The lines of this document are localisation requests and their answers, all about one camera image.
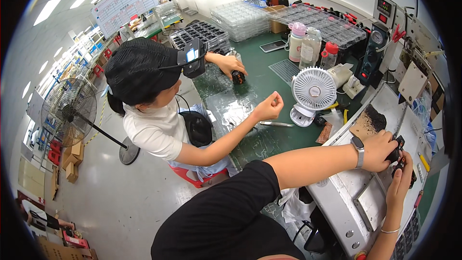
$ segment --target pedestal fan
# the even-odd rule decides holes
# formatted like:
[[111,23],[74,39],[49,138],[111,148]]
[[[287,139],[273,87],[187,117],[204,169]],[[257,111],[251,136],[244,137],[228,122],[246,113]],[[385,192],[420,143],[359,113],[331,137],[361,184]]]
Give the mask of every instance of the pedestal fan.
[[316,111],[332,105],[337,90],[332,76],[319,67],[307,67],[292,78],[292,95],[297,103],[290,111],[291,120],[298,126],[309,126]]
[[129,137],[121,143],[94,124],[96,96],[91,86],[80,79],[69,78],[53,87],[43,102],[41,120],[43,129],[70,147],[82,141],[91,128],[120,146],[119,159],[130,165],[140,153]]

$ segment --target pressure gauge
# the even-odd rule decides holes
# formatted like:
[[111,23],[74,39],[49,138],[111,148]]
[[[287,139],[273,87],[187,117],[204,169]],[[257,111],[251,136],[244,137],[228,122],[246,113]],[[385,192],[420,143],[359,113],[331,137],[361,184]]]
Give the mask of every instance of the pressure gauge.
[[384,42],[384,37],[382,36],[382,34],[376,30],[374,30],[372,33],[371,33],[371,38],[373,40],[373,42],[377,43],[377,44],[382,44],[382,42]]

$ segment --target hand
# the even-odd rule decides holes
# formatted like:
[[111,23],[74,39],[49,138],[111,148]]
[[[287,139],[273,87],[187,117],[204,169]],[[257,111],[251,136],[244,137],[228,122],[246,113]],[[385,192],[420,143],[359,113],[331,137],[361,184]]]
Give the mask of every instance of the hand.
[[398,146],[398,142],[392,141],[392,138],[391,132],[381,130],[377,135],[371,136],[363,142],[363,169],[370,172],[381,172],[388,168],[391,163],[385,158]]
[[207,61],[218,65],[221,71],[232,81],[232,71],[239,71],[248,76],[244,65],[234,55],[221,55],[216,53],[208,53]]
[[264,101],[258,104],[251,115],[255,116],[257,121],[278,118],[279,113],[284,107],[282,97],[277,91],[269,95]]
[[413,162],[411,155],[403,151],[400,151],[400,159],[404,157],[404,171],[402,169],[397,169],[395,172],[395,177],[393,182],[391,182],[390,187],[387,192],[387,213],[399,212],[402,213],[404,198],[406,197],[407,190],[409,190],[409,185],[411,185],[411,176],[413,170]]

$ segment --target fan base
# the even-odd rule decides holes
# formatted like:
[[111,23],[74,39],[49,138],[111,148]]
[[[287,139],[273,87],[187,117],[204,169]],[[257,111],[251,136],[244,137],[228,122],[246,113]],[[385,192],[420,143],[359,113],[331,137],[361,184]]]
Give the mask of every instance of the fan base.
[[306,109],[303,109],[303,111],[306,113],[306,115],[303,114],[303,113],[300,113],[300,111],[298,111],[298,109],[296,109],[296,106],[294,106],[290,111],[290,119],[292,120],[292,122],[294,124],[296,124],[298,126],[307,127],[315,119],[316,112],[306,110]]
[[120,147],[119,160],[124,165],[130,165],[136,160],[136,158],[140,154],[140,148],[135,146],[135,144],[133,144],[133,142],[130,140],[129,137],[126,137],[122,143],[125,146],[127,146],[128,149],[124,149],[123,147]]

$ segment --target bottle with red lid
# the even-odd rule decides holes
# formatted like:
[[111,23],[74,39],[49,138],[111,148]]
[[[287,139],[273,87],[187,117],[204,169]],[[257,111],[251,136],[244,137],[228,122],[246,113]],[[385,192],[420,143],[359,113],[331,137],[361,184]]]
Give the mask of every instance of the bottle with red lid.
[[337,62],[338,53],[339,53],[338,45],[328,41],[326,43],[326,47],[321,52],[320,66],[327,70],[334,67],[335,63]]

